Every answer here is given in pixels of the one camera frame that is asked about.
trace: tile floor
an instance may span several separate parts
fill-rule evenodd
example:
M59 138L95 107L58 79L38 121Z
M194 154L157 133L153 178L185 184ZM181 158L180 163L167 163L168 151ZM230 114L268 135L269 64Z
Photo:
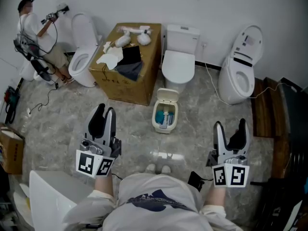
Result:
M215 85L219 72L210 69ZM220 121L229 138L243 117L251 132L248 152L249 181L267 181L270 177L273 152L272 139L252 136L250 100L234 106L220 102L204 67L197 66L193 80L179 99L179 118L170 135L156 133L151 117L156 91L163 87L163 76L158 73L153 98L149 106L109 100L104 92L85 88L74 82L50 93L50 103L41 111L27 117L26 109L47 101L51 86L44 82L24 82L21 99L13 127L26 138L22 181L28 182L29 172L35 170L62 170L82 182L93 185L94 180L75 172L75 151L82 138L84 121L99 103L112 106L116 111L116 136L122 140L122 156L113 172L126 177L142 172L150 163L158 170L169 165L173 176L187 182L190 172L211 179L211 169L205 167L208 152L213 147L213 125ZM205 183L201 194L206 195L210 182ZM119 180L114 178L115 191ZM261 188L247 185L244 189L228 189L227 218L243 226L252 226Z

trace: person's arm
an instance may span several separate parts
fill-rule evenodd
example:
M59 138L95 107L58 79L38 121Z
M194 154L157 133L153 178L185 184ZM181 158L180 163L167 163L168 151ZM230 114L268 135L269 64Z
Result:
M210 190L206 196L205 205L225 206L226 188L214 187L212 183Z
M68 224L65 231L80 230L85 228L85 223L102 223L115 208L110 170L107 177L96 178L94 191L65 215L63 223Z
M226 219L225 212L226 188L214 187L212 183L205 199L205 206L200 210L214 231L243 231L233 222Z
M37 33L38 37L42 37L44 33L46 33L49 26L52 24L51 20L48 20L48 22L45 24L45 26Z
M95 179L95 190L98 190L100 192L109 194L111 196L114 196L114 189L112 185L112 175L111 170L109 171L109 174L107 177L103 178L96 178Z

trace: person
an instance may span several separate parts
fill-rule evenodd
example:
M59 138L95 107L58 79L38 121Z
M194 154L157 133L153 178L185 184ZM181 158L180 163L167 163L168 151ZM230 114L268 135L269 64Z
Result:
M203 205L196 188L170 173L164 166L156 175L150 164L144 173L126 177L117 203L111 173L96 178L93 192L64 217L64 230L242 231L225 218L225 188L212 185Z
M63 84L71 83L74 79L68 72L69 61L56 40L47 33L47 29L56 21L56 18L51 18L43 25L37 15L32 12L32 2L33 0L22 0L19 3L17 32L37 42L40 47L40 57L48 63L51 73L56 74Z

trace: white t-shirt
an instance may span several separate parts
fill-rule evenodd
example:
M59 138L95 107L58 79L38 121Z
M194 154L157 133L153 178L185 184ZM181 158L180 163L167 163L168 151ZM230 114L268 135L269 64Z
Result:
M94 190L63 219L65 231L102 224L103 231L241 231L224 207L203 206L194 187L166 175L134 174L123 179L116 203Z
M22 16L20 16L20 20L17 24L18 33L22 31L30 39L32 39L33 41L37 41L40 48L45 51L39 51L39 54L41 56L45 55L46 52L49 52L56 42L56 40L52 38L52 36L50 36L47 32L45 32L42 37L37 36L37 34L43 27L44 25L39 21L37 15L34 13L23 14Z

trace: wall outlet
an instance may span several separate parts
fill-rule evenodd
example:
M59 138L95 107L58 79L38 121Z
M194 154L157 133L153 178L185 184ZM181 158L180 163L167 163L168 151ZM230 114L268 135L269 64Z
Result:
M207 42L201 42L201 46L204 49L205 47L207 47Z

